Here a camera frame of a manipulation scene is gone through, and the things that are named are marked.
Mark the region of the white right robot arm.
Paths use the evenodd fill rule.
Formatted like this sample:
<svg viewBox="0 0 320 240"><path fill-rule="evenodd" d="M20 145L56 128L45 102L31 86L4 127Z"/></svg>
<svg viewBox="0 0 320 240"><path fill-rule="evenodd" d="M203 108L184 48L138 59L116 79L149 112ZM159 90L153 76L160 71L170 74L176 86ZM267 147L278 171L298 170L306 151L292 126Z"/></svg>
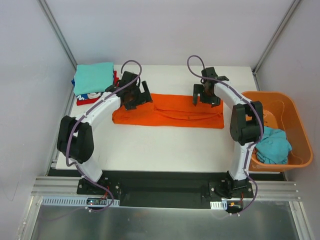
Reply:
<svg viewBox="0 0 320 240"><path fill-rule="evenodd" d="M232 181L225 184L225 192L234 198L243 191L239 181L247 179L253 149L264 131L263 106L235 90L226 76L217 75L214 67L204 68L201 76L200 84L193 86L193 104L218 107L225 103L231 109L229 132L234 141L234 159L228 170Z"/></svg>

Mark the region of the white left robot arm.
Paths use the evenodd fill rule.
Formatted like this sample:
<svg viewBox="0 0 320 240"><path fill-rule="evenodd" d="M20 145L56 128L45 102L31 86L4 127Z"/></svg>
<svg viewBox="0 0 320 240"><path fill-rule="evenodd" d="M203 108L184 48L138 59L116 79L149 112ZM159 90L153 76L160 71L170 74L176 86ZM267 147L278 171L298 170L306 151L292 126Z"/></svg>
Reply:
<svg viewBox="0 0 320 240"><path fill-rule="evenodd" d="M61 119L57 150L64 155L67 166L75 165L82 176L90 179L88 188L94 194L102 194L106 188L101 179L103 171L94 157L94 129L121 107L135 110L139 105L151 102L147 82L138 74L125 71L89 109L76 117L66 115Z"/></svg>

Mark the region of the orange t shirt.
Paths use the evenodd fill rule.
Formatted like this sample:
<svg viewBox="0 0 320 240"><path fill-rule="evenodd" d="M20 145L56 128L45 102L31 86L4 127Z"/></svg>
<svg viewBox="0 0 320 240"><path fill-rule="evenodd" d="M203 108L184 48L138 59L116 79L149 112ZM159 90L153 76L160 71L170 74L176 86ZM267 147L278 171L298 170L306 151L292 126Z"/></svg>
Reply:
<svg viewBox="0 0 320 240"><path fill-rule="evenodd" d="M112 121L118 125L137 125L150 127L184 127L223 129L224 105L212 107L198 102L188 95L156 94L152 102L139 105L136 109L126 110L124 106L114 111Z"/></svg>

